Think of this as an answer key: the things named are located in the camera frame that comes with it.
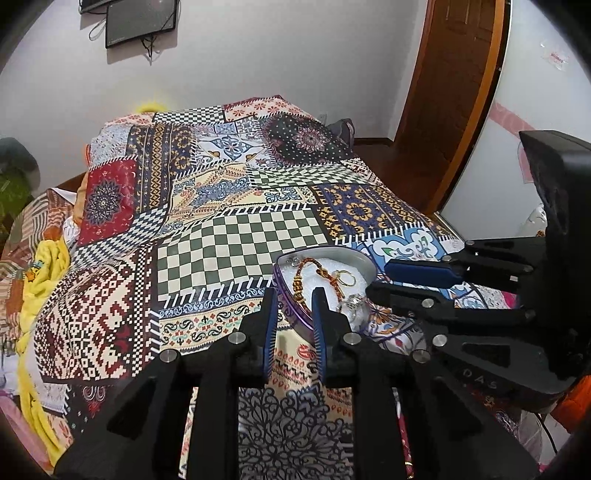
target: yellow object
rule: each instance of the yellow object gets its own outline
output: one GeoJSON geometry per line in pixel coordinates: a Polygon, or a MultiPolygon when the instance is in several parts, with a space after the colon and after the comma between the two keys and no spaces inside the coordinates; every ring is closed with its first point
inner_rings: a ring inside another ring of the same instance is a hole
{"type": "Polygon", "coordinates": [[[153,112],[167,112],[168,108],[166,108],[162,103],[158,102],[147,102],[143,103],[138,107],[136,113],[153,113],[153,112]]]}
{"type": "Polygon", "coordinates": [[[57,242],[43,240],[39,243],[35,261],[24,276],[20,314],[22,336],[17,342],[18,388],[22,415],[45,444],[49,460],[54,466],[66,449],[60,444],[43,411],[39,395],[25,366],[25,353],[27,348],[32,348],[29,340],[35,317],[69,267],[70,253],[63,237],[57,242]]]}

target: patterned blanket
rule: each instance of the patterned blanket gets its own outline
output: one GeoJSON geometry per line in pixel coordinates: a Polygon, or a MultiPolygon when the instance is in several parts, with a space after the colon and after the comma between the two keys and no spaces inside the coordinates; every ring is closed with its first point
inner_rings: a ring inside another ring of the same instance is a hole
{"type": "MultiPolygon", "coordinates": [[[[282,253],[347,245],[389,281],[391,258],[437,260],[463,246],[280,97],[120,118],[90,156],[79,247],[37,319],[28,364],[67,445],[159,351],[206,349],[237,327],[282,253]]],[[[506,307],[468,284],[442,293],[458,306],[506,307]]],[[[365,333],[396,352],[422,339],[377,306],[365,333]]],[[[269,384],[239,401],[243,479],[353,477],[350,391],[320,384],[314,348],[283,318],[269,384]]]]}

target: door frame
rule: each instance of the door frame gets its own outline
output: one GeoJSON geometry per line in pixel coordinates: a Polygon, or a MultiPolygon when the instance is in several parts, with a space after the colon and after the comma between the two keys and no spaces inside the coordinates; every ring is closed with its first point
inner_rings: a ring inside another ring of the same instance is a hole
{"type": "MultiPolygon", "coordinates": [[[[418,80],[423,71],[423,62],[427,54],[427,44],[431,33],[436,1],[443,0],[427,0],[427,12],[425,15],[425,23],[423,25],[423,36],[418,48],[417,62],[413,72],[413,79],[408,90],[407,100],[404,105],[404,110],[402,111],[402,117],[400,119],[396,136],[394,137],[394,145],[400,141],[402,133],[407,126],[411,105],[416,94],[418,80]]],[[[488,112],[495,96],[499,76],[501,74],[501,67],[505,58],[506,43],[509,37],[510,16],[511,0],[495,0],[495,23],[492,31],[491,48],[486,59],[484,75],[482,76],[482,82],[480,83],[476,101],[474,102],[472,112],[470,113],[468,123],[466,124],[466,129],[464,130],[457,150],[439,183],[439,187],[433,197],[429,200],[423,213],[431,214],[443,206],[443,203],[452,192],[463,167],[466,165],[468,158],[474,149],[476,140],[478,139],[486,117],[488,116],[488,112]]]]}

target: brown beaded bracelet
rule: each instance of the brown beaded bracelet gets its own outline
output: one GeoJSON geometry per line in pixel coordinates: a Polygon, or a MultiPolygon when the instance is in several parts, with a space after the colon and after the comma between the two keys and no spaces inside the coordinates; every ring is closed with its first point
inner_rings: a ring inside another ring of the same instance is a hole
{"type": "Polygon", "coordinates": [[[302,285],[302,282],[301,282],[301,271],[308,263],[313,263],[314,265],[316,265],[318,267],[318,269],[316,270],[316,273],[318,273],[318,275],[320,275],[321,277],[326,278],[330,282],[330,285],[334,288],[334,290],[336,292],[336,297],[337,297],[337,300],[339,301],[339,303],[345,299],[345,294],[343,293],[343,290],[341,290],[341,288],[339,287],[339,279],[334,278],[332,275],[330,275],[328,270],[326,270],[321,265],[321,263],[318,262],[318,260],[315,260],[314,258],[303,259],[300,263],[300,266],[297,269],[297,272],[295,273],[294,282],[293,282],[293,290],[294,290],[293,298],[298,304],[300,304],[301,308],[308,315],[310,315],[312,312],[308,308],[308,305],[306,305],[306,301],[304,300],[304,296],[302,294],[302,292],[304,291],[304,286],[302,285]]]}

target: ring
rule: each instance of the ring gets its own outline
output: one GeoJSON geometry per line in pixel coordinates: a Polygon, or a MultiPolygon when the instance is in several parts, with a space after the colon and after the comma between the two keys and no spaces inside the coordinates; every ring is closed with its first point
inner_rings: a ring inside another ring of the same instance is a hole
{"type": "Polygon", "coordinates": [[[338,282],[339,282],[341,285],[344,285],[345,287],[354,287],[354,286],[355,286],[355,284],[357,283],[357,279],[355,278],[355,276],[354,276],[354,275],[353,275],[351,272],[348,272],[348,271],[346,271],[346,270],[337,270],[335,273],[333,273],[333,277],[334,277],[334,278],[336,278],[336,279],[338,280],[338,282]],[[340,279],[340,276],[341,276],[343,273],[346,273],[347,275],[349,275],[349,276],[350,276],[350,277],[353,279],[353,283],[350,283],[350,284],[349,284],[349,283],[345,283],[344,281],[342,281],[342,280],[340,279]]]}

